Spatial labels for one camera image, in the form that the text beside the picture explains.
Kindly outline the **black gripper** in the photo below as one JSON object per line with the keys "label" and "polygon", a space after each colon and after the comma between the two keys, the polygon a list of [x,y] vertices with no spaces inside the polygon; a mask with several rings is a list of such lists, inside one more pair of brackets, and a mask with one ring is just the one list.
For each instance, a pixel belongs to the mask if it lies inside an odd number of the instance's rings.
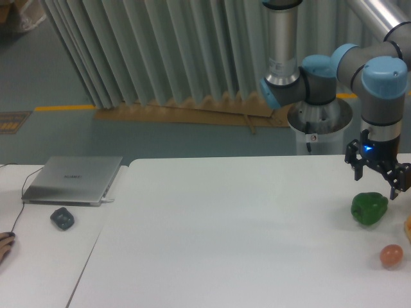
{"label": "black gripper", "polygon": [[400,136],[388,141],[370,139],[371,133],[365,129],[360,134],[360,141],[354,139],[345,148],[345,163],[354,171],[354,180],[363,176],[364,159],[370,162],[380,162],[379,171],[390,185],[390,199],[395,200],[399,193],[410,188],[410,163],[400,163],[397,160]]}

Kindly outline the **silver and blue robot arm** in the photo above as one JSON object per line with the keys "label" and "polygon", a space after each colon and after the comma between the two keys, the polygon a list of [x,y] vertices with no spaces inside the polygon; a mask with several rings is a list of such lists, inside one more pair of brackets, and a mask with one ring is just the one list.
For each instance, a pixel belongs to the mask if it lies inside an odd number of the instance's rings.
{"label": "silver and blue robot arm", "polygon": [[410,164],[397,160],[410,71],[410,20],[390,1],[350,1],[349,7],[380,39],[376,46],[338,47],[331,56],[296,61],[298,1],[263,1],[268,13],[269,68],[261,79],[270,108],[305,102],[331,105],[336,85],[349,87],[362,102],[360,138],[345,151],[356,180],[363,168],[390,184],[390,198],[410,188]]}

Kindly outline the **person's hand on mouse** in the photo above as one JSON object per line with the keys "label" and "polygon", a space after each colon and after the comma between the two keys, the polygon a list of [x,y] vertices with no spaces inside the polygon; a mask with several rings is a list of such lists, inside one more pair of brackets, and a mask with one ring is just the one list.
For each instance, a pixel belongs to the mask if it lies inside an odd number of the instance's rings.
{"label": "person's hand on mouse", "polygon": [[9,232],[2,232],[0,235],[0,261],[3,262],[6,255],[12,249],[12,246],[15,242],[15,238],[8,236]]}

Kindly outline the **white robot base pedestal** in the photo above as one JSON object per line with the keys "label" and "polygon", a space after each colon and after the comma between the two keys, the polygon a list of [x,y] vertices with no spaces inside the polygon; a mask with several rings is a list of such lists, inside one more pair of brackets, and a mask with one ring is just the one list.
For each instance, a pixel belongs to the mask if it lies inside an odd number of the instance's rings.
{"label": "white robot base pedestal", "polygon": [[287,113],[288,124],[295,133],[296,154],[341,154],[344,131],[352,119],[351,106],[340,98],[325,105],[296,103]]}

